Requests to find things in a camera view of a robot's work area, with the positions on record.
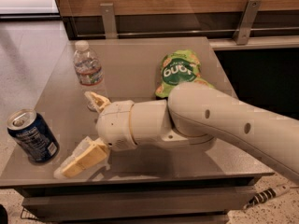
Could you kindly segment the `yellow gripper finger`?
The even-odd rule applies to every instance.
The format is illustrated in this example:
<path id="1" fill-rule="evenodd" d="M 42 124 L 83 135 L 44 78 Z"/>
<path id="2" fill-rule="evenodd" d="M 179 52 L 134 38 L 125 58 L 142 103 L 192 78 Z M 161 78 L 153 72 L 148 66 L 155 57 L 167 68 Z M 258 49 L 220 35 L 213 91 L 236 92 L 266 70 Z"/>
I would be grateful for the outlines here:
<path id="1" fill-rule="evenodd" d="M 72 178 L 105 160 L 110 153 L 101 138 L 92 140 L 86 136 L 73 150 L 72 154 L 54 171 L 56 179 Z"/>
<path id="2" fill-rule="evenodd" d="M 108 98 L 93 91 L 85 91 L 84 95 L 88 100 L 88 108 L 93 112 L 101 113 L 106 106 L 111 104 Z"/>

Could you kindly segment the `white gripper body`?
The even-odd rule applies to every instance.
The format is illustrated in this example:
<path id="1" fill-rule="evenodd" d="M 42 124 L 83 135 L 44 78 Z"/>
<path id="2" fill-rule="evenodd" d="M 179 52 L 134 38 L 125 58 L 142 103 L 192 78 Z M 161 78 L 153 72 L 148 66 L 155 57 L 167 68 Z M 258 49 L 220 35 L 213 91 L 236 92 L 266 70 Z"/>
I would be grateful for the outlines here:
<path id="1" fill-rule="evenodd" d="M 120 101 L 107 105 L 96 123 L 99 137 L 113 151 L 137 148 L 130 130 L 130 115 L 134 102 Z"/>

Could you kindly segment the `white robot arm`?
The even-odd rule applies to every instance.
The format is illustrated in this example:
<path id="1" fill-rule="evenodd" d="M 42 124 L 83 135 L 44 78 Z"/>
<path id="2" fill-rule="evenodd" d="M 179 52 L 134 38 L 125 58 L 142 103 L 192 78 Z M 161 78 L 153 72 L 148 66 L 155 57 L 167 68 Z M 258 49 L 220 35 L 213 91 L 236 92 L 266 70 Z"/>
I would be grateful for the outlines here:
<path id="1" fill-rule="evenodd" d="M 54 172 L 71 178 L 108 157 L 109 152 L 144 145 L 180 147 L 218 138 L 249 153 L 296 183 L 299 180 L 299 120 L 243 103 L 219 90 L 185 82 L 166 100 L 110 102 L 87 91 L 99 113 L 99 138 L 85 137 Z"/>

